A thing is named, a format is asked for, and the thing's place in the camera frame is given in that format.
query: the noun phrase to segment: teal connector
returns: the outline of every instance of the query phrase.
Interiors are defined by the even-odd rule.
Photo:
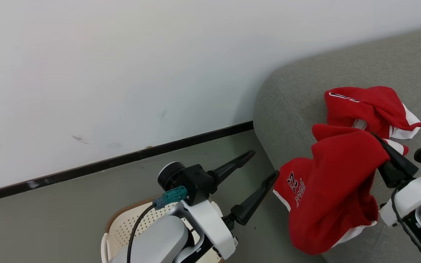
[[[164,208],[165,205],[174,202],[180,202],[187,196],[187,190],[184,186],[178,186],[172,190],[169,190],[163,194],[162,197],[155,199],[153,202],[157,204],[155,209]]]

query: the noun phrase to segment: black cable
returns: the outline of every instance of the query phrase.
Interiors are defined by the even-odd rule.
[[[396,193],[402,189],[404,186],[406,186],[409,182],[411,181],[406,181],[406,182],[402,182],[401,184],[399,184],[394,191],[392,192],[391,195],[391,202],[392,202],[392,209],[394,210],[394,213],[396,213],[396,218],[397,221],[401,224],[402,228],[404,228],[404,231],[406,232],[406,234],[409,236],[410,240],[412,241],[412,243],[414,243],[414,245],[418,248],[418,250],[421,253],[421,244],[420,242],[418,242],[415,238],[413,238],[413,235],[411,233],[411,231],[406,227],[404,221],[402,220],[401,216],[399,215],[399,213],[397,212],[397,208],[396,208],[396,202],[394,201],[394,198],[396,197]]]
[[[137,227],[139,226],[139,223],[141,222],[142,218],[145,217],[147,213],[149,213],[152,208],[157,206],[156,203],[153,203],[151,206],[149,206],[142,214],[137,218],[136,223],[134,224],[134,227],[131,230],[131,236],[129,238],[129,244],[128,244],[128,254],[127,254],[127,260],[126,263],[131,263],[131,250],[132,250],[132,240],[134,239],[134,234],[136,233]]]

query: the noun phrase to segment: black baseboard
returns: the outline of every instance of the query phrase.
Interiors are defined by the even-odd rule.
[[[138,152],[129,153],[127,155],[118,156],[108,160],[103,160],[98,163],[92,163],[86,166],[75,168],[72,170],[64,171],[61,173],[48,175],[42,178],[37,178],[31,181],[18,183],[15,185],[0,188],[0,198],[12,196],[15,194],[27,192],[33,189],[41,188],[44,186],[52,185],[55,183],[64,182],[74,178],[80,178],[84,175],[90,175],[96,172],[113,168],[127,163],[132,163],[137,160],[142,160],[152,156],[161,155],[163,153],[169,153],[175,150],[186,148],[192,145],[197,145],[203,142],[215,140],[218,138],[242,133],[247,130],[253,129],[253,122],[246,122],[232,127],[224,128],[221,130],[214,130],[210,133],[204,133],[201,135],[193,136],[190,138],[177,140],[171,143],[147,148]]]

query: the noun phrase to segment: laundry basket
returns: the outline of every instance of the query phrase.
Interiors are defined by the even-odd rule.
[[[115,257],[118,251],[120,251],[123,247],[129,244],[131,230],[134,227],[137,218],[139,218],[139,215],[142,214],[142,212],[144,212],[150,205],[152,205],[152,201],[154,199],[155,198],[151,198],[127,206],[121,209],[120,211],[116,212],[111,217],[110,221],[107,223],[106,232],[103,235],[102,244],[100,247],[102,263],[107,263],[109,260]],[[170,209],[173,208],[175,204],[177,203],[171,203],[159,210],[150,210],[139,224],[135,236],[140,235],[142,232],[144,232],[152,223],[154,223],[155,220],[157,220],[159,217],[165,215],[168,211],[170,211]],[[214,205],[217,212],[222,217],[223,215],[220,211],[219,206],[215,202],[212,202],[212,205]],[[186,219],[183,218],[182,220],[189,229],[192,229],[192,226],[187,222]],[[196,233],[196,231],[193,231],[193,237],[195,242],[199,240],[199,235]],[[213,249],[210,249],[197,262],[223,263],[224,259],[220,258]]]

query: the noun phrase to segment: gray fabric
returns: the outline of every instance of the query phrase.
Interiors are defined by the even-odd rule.
[[[274,167],[311,157],[311,126],[326,123],[324,91],[376,85],[394,88],[421,120],[421,31],[308,58],[272,73],[256,100],[254,129]],[[421,130],[411,140],[396,141],[409,146],[412,159],[421,148]],[[376,175],[371,191],[376,201],[385,203],[391,192]],[[402,229],[381,220],[323,256],[331,263],[421,262]]]

